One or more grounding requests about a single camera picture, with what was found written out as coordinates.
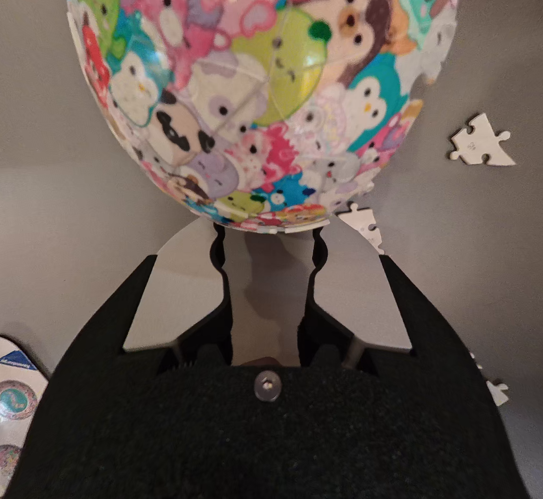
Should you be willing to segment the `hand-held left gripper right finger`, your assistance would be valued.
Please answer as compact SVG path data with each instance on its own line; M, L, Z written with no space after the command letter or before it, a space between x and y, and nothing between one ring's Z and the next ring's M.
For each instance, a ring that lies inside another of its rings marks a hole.
M313 269L297 332L300 365L332 346L344 367L366 349L409 355L411 340L382 264L383 256L342 221L310 232Z

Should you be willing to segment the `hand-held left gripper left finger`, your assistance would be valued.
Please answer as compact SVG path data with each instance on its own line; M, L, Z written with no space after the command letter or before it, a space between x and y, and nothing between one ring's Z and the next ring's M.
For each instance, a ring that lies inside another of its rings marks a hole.
M191 364L201 347L215 345L232 364L224 240L224 227L196 219L161 247L124 341L126 353L169 348Z

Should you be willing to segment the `colourful puzzle ball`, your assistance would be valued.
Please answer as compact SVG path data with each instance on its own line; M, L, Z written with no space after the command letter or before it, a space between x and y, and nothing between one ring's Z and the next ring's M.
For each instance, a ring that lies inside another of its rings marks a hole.
M323 225L423 108L458 0L66 0L113 136L196 215L264 233Z

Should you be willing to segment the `white printed sheet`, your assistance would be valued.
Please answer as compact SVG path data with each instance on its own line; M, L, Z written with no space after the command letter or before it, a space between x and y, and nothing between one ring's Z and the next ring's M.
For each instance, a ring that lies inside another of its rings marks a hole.
M1 497L21 456L46 377L13 341L1 337Z

